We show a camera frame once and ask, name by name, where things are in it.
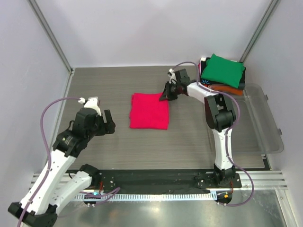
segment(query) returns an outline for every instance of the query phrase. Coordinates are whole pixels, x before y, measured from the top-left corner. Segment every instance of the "folded red cloth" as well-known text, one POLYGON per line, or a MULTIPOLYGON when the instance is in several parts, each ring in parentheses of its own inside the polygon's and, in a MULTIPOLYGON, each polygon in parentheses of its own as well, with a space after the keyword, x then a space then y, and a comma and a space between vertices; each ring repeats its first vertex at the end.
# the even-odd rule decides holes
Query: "folded red cloth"
POLYGON ((132 95, 132 109, 129 113, 132 129, 165 129, 169 126, 168 101, 159 101, 162 93, 132 95))

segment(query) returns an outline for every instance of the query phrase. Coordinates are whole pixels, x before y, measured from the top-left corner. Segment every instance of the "white wall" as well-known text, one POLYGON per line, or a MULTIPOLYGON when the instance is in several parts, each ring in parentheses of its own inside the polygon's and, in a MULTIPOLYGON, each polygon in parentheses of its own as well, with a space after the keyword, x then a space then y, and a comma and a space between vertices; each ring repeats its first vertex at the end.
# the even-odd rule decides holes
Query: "white wall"
MULTIPOLYGON (((68 72, 26 0, 0 1, 1 226, 17 219, 7 212, 27 193, 45 162, 39 120, 44 107, 63 96, 68 72)), ((58 107, 45 118, 51 137, 58 107)))
POLYGON ((258 83, 282 130, 285 150, 270 156, 281 169, 295 201, 296 216, 303 213, 303 1, 283 0, 248 56, 247 79, 258 83))
POLYGON ((239 60, 270 0, 37 0, 73 67, 239 60))

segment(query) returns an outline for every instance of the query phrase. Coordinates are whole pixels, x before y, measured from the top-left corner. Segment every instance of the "transparent tray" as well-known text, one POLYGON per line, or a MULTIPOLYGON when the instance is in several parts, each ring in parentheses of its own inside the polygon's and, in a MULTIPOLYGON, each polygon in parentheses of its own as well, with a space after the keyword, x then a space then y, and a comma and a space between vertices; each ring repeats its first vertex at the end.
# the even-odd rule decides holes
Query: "transparent tray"
MULTIPOLYGON (((256 84, 246 84, 243 95, 233 97, 240 106, 241 118, 232 131, 232 152, 254 154, 282 152, 284 145, 281 131, 276 126, 262 88, 256 84)), ((211 143, 211 149, 214 150, 214 143, 211 143)))

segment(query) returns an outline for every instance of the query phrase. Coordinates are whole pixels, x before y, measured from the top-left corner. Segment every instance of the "wood grain surface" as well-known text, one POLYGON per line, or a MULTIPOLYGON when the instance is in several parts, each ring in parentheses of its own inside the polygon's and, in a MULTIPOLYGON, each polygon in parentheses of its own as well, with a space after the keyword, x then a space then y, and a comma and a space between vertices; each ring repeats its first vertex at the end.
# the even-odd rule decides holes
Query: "wood grain surface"
MULTIPOLYGON (((136 130, 129 128, 131 95, 134 92, 159 93, 169 79, 170 67, 77 68, 69 96, 98 96, 102 110, 110 109, 116 123, 112 135, 95 137, 82 151, 71 169, 88 163, 100 169, 178 169, 213 168, 214 138, 205 121, 203 104, 179 96, 169 102, 169 129, 136 130)), ((192 79, 194 67, 185 67, 192 79)), ((263 168, 261 155, 248 154, 258 149, 245 103, 240 101, 241 122, 232 134, 233 157, 245 168, 263 168)), ((66 102, 60 130, 68 127, 81 106, 66 102)))

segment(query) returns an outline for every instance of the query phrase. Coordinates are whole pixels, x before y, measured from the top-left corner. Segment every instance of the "metal pole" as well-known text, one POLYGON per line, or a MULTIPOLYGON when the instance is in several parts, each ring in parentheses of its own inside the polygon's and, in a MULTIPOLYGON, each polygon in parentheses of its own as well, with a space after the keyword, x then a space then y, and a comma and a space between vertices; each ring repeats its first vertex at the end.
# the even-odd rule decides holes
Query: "metal pole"
POLYGON ((71 74, 72 72, 72 67, 69 64, 68 60, 66 59, 56 37, 54 36, 51 28, 49 27, 41 9, 39 8, 36 0, 27 0, 29 5, 31 6, 31 8, 33 9, 34 13, 36 14, 38 20, 40 21, 43 29, 45 30, 47 36, 49 37, 51 43, 53 44, 55 50, 57 51, 57 53, 59 54, 60 58, 62 59, 65 67, 67 68, 68 72, 71 74))
POLYGON ((279 2, 280 2, 280 0, 272 0, 270 2, 260 23, 257 26, 257 29, 255 30, 254 34, 252 35, 247 47, 245 48, 243 55, 240 58, 241 62, 244 62, 246 60, 247 56, 249 55, 249 53, 250 53, 251 49, 253 48, 253 46, 255 45, 255 43, 257 42, 259 36, 261 35, 262 31, 264 30, 267 22, 269 21, 269 18, 271 17, 272 13, 276 9, 279 2))

